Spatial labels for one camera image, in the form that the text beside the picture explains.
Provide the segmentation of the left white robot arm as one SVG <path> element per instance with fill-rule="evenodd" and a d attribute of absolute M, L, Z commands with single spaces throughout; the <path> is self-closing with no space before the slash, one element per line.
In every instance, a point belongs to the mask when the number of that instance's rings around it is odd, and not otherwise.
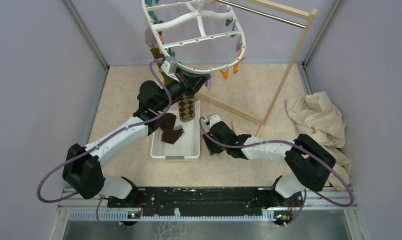
<path fill-rule="evenodd" d="M 84 199 L 97 195 L 114 197 L 127 207 L 138 203 L 135 185 L 125 177 L 107 177 L 102 168 L 130 145 L 145 139 L 164 122 L 167 107 L 185 94 L 194 95 L 211 78 L 210 74 L 196 74 L 181 68 L 177 80 L 161 88 L 153 80 L 139 87 L 138 109 L 120 127 L 110 134 L 85 146 L 72 145 L 67 152 L 62 178 Z"/>

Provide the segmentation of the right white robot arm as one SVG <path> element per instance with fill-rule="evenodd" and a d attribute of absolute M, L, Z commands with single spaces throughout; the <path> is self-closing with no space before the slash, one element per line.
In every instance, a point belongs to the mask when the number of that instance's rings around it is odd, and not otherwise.
<path fill-rule="evenodd" d="M 286 164 L 290 173 L 273 184 L 270 199 L 284 206 L 290 197 L 305 189 L 320 192 L 335 166 L 335 158 L 307 134 L 294 141 L 267 140 L 250 134 L 235 134 L 226 123 L 211 125 L 202 135 L 210 155 L 226 152 L 235 159 L 269 160 Z"/>

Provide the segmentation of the brown checkered sock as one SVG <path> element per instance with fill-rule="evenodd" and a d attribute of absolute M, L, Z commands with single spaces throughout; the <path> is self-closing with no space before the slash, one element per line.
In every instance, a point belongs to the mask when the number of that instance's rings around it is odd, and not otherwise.
<path fill-rule="evenodd" d="M 197 99 L 194 96 L 183 95 L 178 102 L 179 120 L 187 123 L 195 118 L 195 103 Z"/>

